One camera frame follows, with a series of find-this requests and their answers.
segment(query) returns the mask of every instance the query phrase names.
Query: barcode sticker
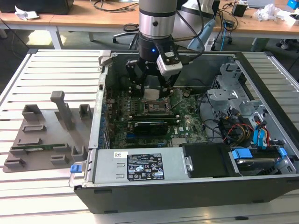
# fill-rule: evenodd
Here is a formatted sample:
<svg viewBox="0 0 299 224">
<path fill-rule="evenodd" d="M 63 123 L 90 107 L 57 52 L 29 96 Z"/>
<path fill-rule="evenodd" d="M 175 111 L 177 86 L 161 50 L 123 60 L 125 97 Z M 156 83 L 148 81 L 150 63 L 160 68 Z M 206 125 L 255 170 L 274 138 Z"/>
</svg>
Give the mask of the barcode sticker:
<svg viewBox="0 0 299 224">
<path fill-rule="evenodd" d="M 114 158 L 126 158 L 128 156 L 128 152 L 114 152 Z"/>
</svg>

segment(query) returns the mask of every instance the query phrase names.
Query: power supply label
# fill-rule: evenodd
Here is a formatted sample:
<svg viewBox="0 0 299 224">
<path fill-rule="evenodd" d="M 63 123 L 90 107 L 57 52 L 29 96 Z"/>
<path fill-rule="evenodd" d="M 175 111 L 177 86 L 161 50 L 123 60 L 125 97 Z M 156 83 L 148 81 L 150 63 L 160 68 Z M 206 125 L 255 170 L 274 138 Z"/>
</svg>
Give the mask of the power supply label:
<svg viewBox="0 0 299 224">
<path fill-rule="evenodd" d="M 129 181 L 164 180 L 161 154 L 128 155 Z"/>
</svg>

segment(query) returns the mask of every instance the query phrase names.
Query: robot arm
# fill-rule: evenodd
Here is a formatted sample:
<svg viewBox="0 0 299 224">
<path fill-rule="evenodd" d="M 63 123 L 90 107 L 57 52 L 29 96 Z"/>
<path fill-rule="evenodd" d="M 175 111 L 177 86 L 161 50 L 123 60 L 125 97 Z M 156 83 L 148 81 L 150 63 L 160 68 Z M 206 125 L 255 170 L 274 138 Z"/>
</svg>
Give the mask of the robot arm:
<svg viewBox="0 0 299 224">
<path fill-rule="evenodd" d="M 128 61 L 126 64 L 133 83 L 132 92 L 137 93 L 135 97 L 143 96 L 144 82 L 148 75 L 157 76 L 160 83 L 160 98 L 169 95 L 183 64 L 192 61 L 192 58 L 189 58 L 187 62 L 181 62 L 174 42 L 198 38 L 202 31 L 195 36 L 172 38 L 177 3 L 178 0 L 140 0 L 139 59 Z M 136 66 L 142 71 L 139 78 L 135 73 Z"/>
</svg>

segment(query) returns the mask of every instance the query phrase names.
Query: floor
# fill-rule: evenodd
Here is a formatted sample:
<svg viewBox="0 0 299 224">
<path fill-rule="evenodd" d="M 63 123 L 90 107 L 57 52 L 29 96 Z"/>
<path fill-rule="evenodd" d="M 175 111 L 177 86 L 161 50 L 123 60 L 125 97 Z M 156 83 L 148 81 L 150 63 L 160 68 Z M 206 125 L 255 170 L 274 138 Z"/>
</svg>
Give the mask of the floor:
<svg viewBox="0 0 299 224">
<path fill-rule="evenodd" d="M 16 33 L 29 48 L 54 49 L 50 35 L 47 31 L 18 30 Z M 133 36 L 126 36 L 119 39 L 118 44 L 112 43 L 113 33 L 94 33 L 94 42 L 89 41 L 87 32 L 61 32 L 64 49 L 128 49 Z M 250 51 L 253 38 L 233 38 L 231 45 L 225 44 L 224 51 Z M 287 69 L 299 56 L 296 49 L 283 50 L 276 47 L 279 40 L 272 39 L 268 42 L 265 51 L 270 51 Z M 216 43 L 216 50 L 221 44 Z M 0 92 L 14 72 L 19 67 L 21 60 L 26 55 L 27 47 L 13 34 L 7 30 L 7 39 L 0 39 Z M 299 79 L 299 61 L 293 66 L 290 73 Z"/>
</svg>

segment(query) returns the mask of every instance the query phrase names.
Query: desk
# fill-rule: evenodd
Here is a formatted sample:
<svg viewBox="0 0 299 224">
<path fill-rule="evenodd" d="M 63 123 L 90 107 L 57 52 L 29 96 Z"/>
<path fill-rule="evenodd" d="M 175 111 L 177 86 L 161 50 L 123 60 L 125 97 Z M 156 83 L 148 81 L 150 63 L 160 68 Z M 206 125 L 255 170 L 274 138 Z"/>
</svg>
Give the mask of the desk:
<svg viewBox="0 0 299 224">
<path fill-rule="evenodd" d="M 115 9 L 128 6 L 132 3 L 108 2 L 106 9 Z M 0 13 L 0 18 L 11 29 L 48 30 L 51 34 L 55 49 L 61 49 L 62 42 L 59 31 L 90 32 L 123 32 L 123 25 L 139 23 L 139 7 L 127 13 L 107 13 L 97 10 L 89 0 L 75 0 L 68 15 L 39 14 L 40 19 L 23 21 L 13 13 Z M 7 27 L 0 22 L 0 28 Z"/>
<path fill-rule="evenodd" d="M 234 1 L 222 0 L 219 5 L 219 9 L 222 9 L 223 5 Z M 275 0 L 275 6 L 287 10 L 290 9 L 286 5 L 288 0 Z M 232 7 L 226 9 L 231 13 Z M 297 39 L 299 35 L 299 26 L 289 27 L 285 25 L 285 22 L 278 19 L 277 21 L 258 21 L 252 16 L 256 12 L 256 9 L 250 8 L 245 11 L 243 17 L 237 17 L 239 21 L 238 28 L 234 30 L 231 35 L 238 37 L 260 37 L 260 38 L 278 38 L 278 39 Z M 235 19 L 227 13 L 224 13 L 224 18 L 227 20 L 235 21 Z M 220 31 L 221 22 L 219 16 L 216 17 L 216 26 L 214 32 Z"/>
<path fill-rule="evenodd" d="M 222 0 L 220 8 L 229 1 Z M 286 8 L 287 0 L 276 0 L 276 6 Z M 113 9 L 127 6 L 131 3 L 110 2 L 105 3 L 105 8 Z M 14 14 L 2 14 L 0 18 L 12 29 L 48 30 L 52 37 L 55 49 L 61 49 L 62 43 L 59 31 L 85 31 L 90 32 L 122 32 L 123 25 L 127 23 L 139 23 L 139 8 L 128 13 L 107 13 L 93 7 L 89 0 L 75 0 L 68 15 L 40 14 L 40 19 L 22 21 Z M 283 38 L 297 39 L 299 26 L 288 27 L 283 21 L 262 21 L 259 22 L 251 16 L 256 9 L 248 9 L 243 17 L 238 17 L 239 26 L 232 32 L 232 36 L 237 37 L 260 37 L 260 38 Z M 228 14 L 224 14 L 225 19 L 234 20 Z M 7 27 L 0 23 L 0 28 Z M 216 35 L 221 28 L 220 19 L 216 18 L 216 27 L 213 35 Z"/>
</svg>

